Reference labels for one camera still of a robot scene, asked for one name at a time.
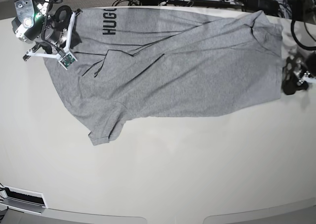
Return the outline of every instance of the t-shirt sleeve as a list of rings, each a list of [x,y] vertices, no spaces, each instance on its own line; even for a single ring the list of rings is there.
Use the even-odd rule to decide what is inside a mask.
[[[93,145],[115,140],[125,122],[132,119],[129,110],[119,102],[112,102],[109,109],[111,113],[104,113],[100,110],[99,115],[96,115],[96,119],[91,121],[89,138]]]

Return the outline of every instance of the metal bracket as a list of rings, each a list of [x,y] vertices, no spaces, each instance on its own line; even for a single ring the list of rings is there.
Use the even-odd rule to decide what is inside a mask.
[[[48,2],[49,2],[49,0],[45,0],[45,3],[43,4],[42,8],[40,8],[40,12],[41,12],[42,15],[44,15],[44,16],[45,16],[45,14],[46,14]]]
[[[19,21],[25,28],[31,28],[34,25],[34,6],[33,0],[14,0],[16,14]]]
[[[68,70],[68,67],[74,61],[78,61],[78,59],[75,57],[75,55],[73,54],[73,52],[70,49],[73,27],[74,27],[74,24],[75,24],[76,16],[78,14],[79,13],[74,12],[74,13],[72,13],[71,18],[70,18],[70,23],[69,23],[68,31],[67,31],[66,46],[63,49],[65,54],[60,55],[59,53],[57,53],[57,54],[36,53],[37,50],[29,49],[29,51],[27,51],[26,55],[24,56],[25,60],[29,59],[29,57],[31,57],[31,56],[56,59],[66,70]]]

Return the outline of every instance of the white tabletop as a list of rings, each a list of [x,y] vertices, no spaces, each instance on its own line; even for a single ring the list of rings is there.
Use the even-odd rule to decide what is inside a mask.
[[[246,13],[168,7],[222,17]],[[295,45],[289,20],[283,56]],[[0,182],[43,192],[49,208],[202,224],[211,215],[316,197],[316,89],[216,118],[140,118],[93,146],[43,59],[0,21]],[[308,25],[316,34],[316,27]],[[302,42],[312,44],[302,23]]]

